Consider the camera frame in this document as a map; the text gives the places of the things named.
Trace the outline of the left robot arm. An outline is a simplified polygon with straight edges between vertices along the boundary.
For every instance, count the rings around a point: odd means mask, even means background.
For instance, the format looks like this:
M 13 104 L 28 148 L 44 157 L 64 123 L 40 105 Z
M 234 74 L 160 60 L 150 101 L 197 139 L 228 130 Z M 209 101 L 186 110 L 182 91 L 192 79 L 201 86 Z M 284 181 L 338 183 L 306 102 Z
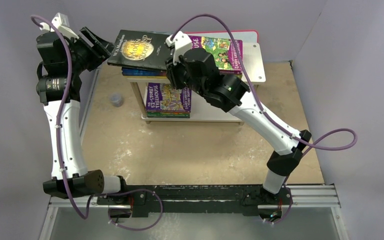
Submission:
M 43 191 L 53 197 L 68 199 L 109 194 L 118 205 L 126 203 L 129 191 L 122 176 L 105 176 L 101 170 L 88 170 L 85 163 L 79 124 L 81 108 L 80 74 L 97 69 L 114 49 L 87 27 L 80 36 L 54 32 L 36 38 L 42 58 L 36 75 L 36 92 L 49 124 L 52 145 L 51 179 L 43 182 Z

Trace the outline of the orange Treehouse book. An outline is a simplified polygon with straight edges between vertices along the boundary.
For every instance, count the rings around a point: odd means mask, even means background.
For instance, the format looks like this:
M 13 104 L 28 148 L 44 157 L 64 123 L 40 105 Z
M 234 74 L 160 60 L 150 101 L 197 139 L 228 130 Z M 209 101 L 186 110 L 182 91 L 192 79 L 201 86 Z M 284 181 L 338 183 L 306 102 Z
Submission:
M 146 112 L 147 115 L 151 115 L 151 116 L 164 116 L 164 115 L 190 115 L 191 113 L 190 112 L 177 112 L 177 111 L 147 111 Z

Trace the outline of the Jane Eyre book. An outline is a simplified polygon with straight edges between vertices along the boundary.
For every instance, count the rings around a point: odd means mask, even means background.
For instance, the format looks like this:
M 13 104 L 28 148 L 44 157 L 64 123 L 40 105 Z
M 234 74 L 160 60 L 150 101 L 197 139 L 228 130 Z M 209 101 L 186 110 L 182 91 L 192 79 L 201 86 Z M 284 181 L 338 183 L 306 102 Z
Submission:
M 127 67 L 122 67 L 121 73 L 123 76 L 138 78 L 165 78 L 167 76 L 165 71 L 143 70 Z

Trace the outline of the yellow book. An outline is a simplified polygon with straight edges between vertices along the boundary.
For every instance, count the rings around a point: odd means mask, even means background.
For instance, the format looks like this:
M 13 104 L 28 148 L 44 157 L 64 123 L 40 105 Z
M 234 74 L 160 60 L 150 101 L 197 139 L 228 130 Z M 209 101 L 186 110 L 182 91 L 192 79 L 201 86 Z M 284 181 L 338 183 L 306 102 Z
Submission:
M 125 78 L 133 82 L 168 81 L 168 78 L 165 76 L 125 76 Z

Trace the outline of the Nineteen Eighty-Four blue book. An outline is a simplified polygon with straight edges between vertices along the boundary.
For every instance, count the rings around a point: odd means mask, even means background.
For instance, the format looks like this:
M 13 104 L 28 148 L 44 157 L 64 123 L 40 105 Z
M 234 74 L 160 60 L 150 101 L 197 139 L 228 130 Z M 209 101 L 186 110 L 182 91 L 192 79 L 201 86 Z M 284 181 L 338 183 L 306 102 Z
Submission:
M 167 72 L 168 69 L 171 69 L 171 66 L 165 65 L 163 68 L 147 68 L 147 67 L 136 67 L 136 66 L 122 66 L 122 70 L 127 71 L 151 71 L 151 72 Z

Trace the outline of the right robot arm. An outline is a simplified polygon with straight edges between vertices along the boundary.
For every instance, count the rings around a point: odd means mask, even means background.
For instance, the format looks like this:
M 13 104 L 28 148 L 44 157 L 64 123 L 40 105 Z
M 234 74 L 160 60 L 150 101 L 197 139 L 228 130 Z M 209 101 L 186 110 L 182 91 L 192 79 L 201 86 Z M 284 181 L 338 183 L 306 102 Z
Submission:
M 203 48 L 189 49 L 179 56 L 172 50 L 165 64 L 174 88 L 189 88 L 211 106 L 249 125 L 273 147 L 260 196 L 268 204 L 278 200 L 280 189 L 300 163 L 312 134 L 278 118 L 255 98 L 255 90 L 235 75 L 221 74 L 214 57 Z

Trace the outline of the purple Treehouse book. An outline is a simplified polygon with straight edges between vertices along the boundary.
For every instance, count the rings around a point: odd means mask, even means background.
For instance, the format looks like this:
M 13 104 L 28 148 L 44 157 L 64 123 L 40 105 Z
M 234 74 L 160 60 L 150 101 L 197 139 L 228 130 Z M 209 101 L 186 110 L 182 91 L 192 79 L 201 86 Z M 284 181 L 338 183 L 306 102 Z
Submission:
M 168 83 L 150 82 L 145 100 L 148 112 L 190 113 L 192 110 L 192 92 L 187 87 L 174 89 Z

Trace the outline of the dark green Treehouse book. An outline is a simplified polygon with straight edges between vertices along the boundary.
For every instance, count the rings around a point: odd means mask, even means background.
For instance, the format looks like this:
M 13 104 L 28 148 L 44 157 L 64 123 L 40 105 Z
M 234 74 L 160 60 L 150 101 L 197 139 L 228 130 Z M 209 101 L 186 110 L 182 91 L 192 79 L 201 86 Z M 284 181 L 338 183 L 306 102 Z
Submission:
M 190 115 L 146 115 L 147 118 L 189 119 Z

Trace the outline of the black Moon Sixpence book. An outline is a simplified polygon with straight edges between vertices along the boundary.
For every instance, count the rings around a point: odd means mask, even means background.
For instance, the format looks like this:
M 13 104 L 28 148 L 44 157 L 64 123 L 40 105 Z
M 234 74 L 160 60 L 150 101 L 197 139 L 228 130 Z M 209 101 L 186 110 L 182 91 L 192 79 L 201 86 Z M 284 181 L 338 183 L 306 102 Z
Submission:
M 148 71 L 165 71 L 171 56 L 166 46 L 168 34 L 122 29 L 107 63 L 112 66 Z

